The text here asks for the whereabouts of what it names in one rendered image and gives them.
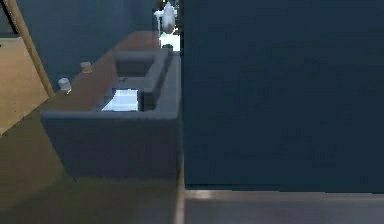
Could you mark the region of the white cylinder pot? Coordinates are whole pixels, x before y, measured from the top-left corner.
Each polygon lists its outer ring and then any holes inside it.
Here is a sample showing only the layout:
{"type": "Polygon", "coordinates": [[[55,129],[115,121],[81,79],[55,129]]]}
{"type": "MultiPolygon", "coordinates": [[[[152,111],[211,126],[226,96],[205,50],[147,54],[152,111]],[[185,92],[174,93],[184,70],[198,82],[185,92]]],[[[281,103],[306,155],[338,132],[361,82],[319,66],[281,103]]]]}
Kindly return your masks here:
{"type": "Polygon", "coordinates": [[[61,91],[68,92],[72,89],[71,83],[68,78],[61,78],[58,80],[61,91]]]}

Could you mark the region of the pale blue cushion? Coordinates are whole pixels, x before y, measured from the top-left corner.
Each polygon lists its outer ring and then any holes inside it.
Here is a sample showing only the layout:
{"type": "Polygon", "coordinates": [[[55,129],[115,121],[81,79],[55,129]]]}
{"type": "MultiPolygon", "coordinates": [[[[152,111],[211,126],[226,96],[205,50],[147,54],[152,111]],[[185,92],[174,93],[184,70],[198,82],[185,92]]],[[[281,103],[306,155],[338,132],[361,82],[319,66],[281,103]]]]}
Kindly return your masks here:
{"type": "Polygon", "coordinates": [[[103,111],[138,111],[138,91],[133,89],[118,89],[112,99],[102,108],[103,111]]]}

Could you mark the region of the light wooden door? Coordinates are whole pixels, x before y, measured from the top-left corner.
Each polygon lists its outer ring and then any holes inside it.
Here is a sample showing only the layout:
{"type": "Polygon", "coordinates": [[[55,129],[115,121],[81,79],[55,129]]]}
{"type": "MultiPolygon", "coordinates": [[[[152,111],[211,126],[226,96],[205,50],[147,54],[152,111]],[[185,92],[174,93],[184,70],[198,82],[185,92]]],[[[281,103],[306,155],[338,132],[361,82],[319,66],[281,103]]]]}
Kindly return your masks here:
{"type": "Polygon", "coordinates": [[[17,0],[0,0],[18,37],[0,37],[0,138],[55,92],[17,0]]]}

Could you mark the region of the dark grey sofa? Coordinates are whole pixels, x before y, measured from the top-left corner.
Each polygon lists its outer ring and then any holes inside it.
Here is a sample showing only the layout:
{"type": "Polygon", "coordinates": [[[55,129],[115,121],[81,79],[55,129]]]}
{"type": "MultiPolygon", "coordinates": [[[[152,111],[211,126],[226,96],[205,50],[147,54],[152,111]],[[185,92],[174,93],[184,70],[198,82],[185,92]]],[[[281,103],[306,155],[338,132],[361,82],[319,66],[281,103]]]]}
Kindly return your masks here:
{"type": "Polygon", "coordinates": [[[167,48],[121,51],[117,74],[85,111],[48,110],[41,123],[74,178],[175,179],[182,154],[181,58],[167,48]],[[138,111],[103,111],[118,89],[138,91],[138,111]]]}

